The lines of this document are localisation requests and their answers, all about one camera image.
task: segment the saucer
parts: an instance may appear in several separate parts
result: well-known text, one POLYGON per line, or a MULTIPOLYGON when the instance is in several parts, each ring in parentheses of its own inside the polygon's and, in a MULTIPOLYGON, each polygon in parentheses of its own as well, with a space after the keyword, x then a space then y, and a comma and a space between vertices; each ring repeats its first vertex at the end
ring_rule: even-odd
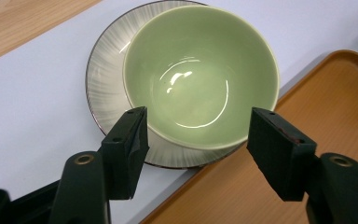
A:
MULTIPOLYGON (((121 115, 131 109, 123 84, 123 62, 127 47, 138 30, 168 9, 201 5, 190 1, 159 1, 136 7, 113 21, 101 34, 89 56, 86 94, 89 109, 97 125, 107 134, 121 115)), ((185 169, 219 161, 239 146, 219 150, 195 150, 180 147, 148 130, 149 152, 145 162, 151 165, 185 169)))

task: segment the tray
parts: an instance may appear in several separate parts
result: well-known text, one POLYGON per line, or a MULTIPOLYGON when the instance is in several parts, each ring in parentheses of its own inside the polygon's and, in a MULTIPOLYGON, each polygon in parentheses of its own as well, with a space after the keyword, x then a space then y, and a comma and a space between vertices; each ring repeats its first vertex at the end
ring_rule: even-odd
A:
POLYGON ((101 0, 0 0, 0 56, 101 0))
MULTIPOLYGON (((276 112, 317 144, 358 161, 358 53, 331 53, 277 105, 276 112)), ((246 146, 204 167, 143 223, 309 223, 302 203, 284 203, 246 146)))

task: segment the plate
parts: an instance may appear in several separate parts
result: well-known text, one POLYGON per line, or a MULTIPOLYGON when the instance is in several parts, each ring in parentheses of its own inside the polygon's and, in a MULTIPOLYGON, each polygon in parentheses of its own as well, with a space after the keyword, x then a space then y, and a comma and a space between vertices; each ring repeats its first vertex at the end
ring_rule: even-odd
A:
MULTIPOLYGON (((201 5, 190 1, 159 1, 134 8, 113 21, 98 38, 89 56, 86 94, 89 109, 104 134, 109 133, 121 115, 131 109, 122 77, 124 56, 138 30, 168 9, 201 5)), ((202 151, 177 146, 148 130, 149 152, 145 162, 165 168, 201 167, 219 161, 238 146, 202 151)))

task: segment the bowl rim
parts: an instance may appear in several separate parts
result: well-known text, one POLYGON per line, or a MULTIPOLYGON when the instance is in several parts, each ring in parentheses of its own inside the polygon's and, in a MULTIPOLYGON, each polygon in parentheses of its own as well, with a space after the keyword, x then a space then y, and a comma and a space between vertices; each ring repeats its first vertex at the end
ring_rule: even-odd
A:
MULTIPOLYGON (((263 42, 263 44, 266 46, 266 48, 268 49, 268 52, 269 52, 269 55, 274 63, 274 68, 275 68, 275 74, 274 76, 276 77, 276 83, 275 83, 275 88, 276 88, 276 91, 274 92, 274 99, 272 101, 272 104, 270 105, 270 107, 265 107, 264 109, 267 109, 267 110, 271 110, 273 111, 278 103, 278 97, 279 97, 279 92, 280 92, 280 85, 281 85, 281 79, 280 79, 280 71, 279 71, 279 67, 278 67, 278 63, 277 63, 277 60, 276 60, 276 57, 275 57, 275 54, 273 53, 272 49, 271 49, 271 46, 269 45, 269 43, 267 42, 266 38, 261 35, 261 33, 255 29, 255 27, 249 23, 248 21, 244 20, 242 17, 232 13, 232 12, 229 12, 227 10, 224 10, 222 8, 219 8, 219 7, 211 7, 211 6, 207 6, 207 5, 191 5, 191 6, 182 6, 182 7, 175 7, 175 8, 171 8, 171 9, 168 9, 167 11, 164 11, 160 14, 158 14, 156 17, 152 18, 150 21, 148 21, 144 26, 142 26, 136 33, 135 35, 133 36, 130 44, 127 46, 127 53, 125 54, 124 56, 124 60, 123 60, 123 69, 122 69, 122 77, 123 77, 123 85, 124 85, 124 90, 125 90, 125 93, 126 93, 126 96, 127 96, 127 99, 131 105, 132 108, 135 107, 133 101, 131 100, 129 94, 128 94, 128 87, 126 85, 126 64, 128 62, 128 58, 130 55, 129 52, 131 51, 131 48, 133 48, 133 42, 139 38, 139 34, 145 30, 153 21, 155 20, 158 20, 161 16, 167 14, 167 13, 171 13, 172 11, 176 11, 176 10, 184 10, 186 8, 195 8, 195 7, 198 7, 198 8, 208 8, 208 9, 211 9, 213 11, 218 11, 218 12, 221 12, 221 13, 224 13, 224 14, 227 14, 239 21, 241 21, 243 24, 246 24, 247 26, 249 26, 257 35, 258 37, 260 38, 260 40, 263 42)), ((159 132, 152 124, 150 124, 150 122, 147 122, 147 127, 155 134, 157 134, 158 136, 160 136, 161 138, 173 143, 173 144, 176 144, 177 146, 180 146, 180 147, 187 147, 187 148, 191 148, 191 149, 197 149, 197 150, 218 150, 218 149, 225 149, 225 148, 229 148, 229 147, 235 147, 235 146, 239 146, 240 144, 244 143, 245 141, 248 140, 248 136, 249 136, 249 132, 242 138, 239 138, 237 141, 231 141, 227 144, 223 144, 223 145, 218 145, 218 146, 202 146, 200 147, 199 145, 194 145, 194 144, 191 144, 187 141, 177 141, 176 139, 172 139, 169 135, 167 134, 164 134, 162 132, 159 132)))

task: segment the green bowl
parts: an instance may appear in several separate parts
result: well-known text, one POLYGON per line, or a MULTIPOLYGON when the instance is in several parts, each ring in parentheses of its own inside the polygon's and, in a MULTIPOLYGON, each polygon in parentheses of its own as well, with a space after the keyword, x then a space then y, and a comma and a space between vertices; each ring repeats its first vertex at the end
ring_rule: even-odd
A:
POLYGON ((133 38, 123 80, 131 106, 148 108, 148 127, 195 149, 247 139, 251 108, 273 110, 279 73, 260 33, 224 10, 178 7, 133 38))

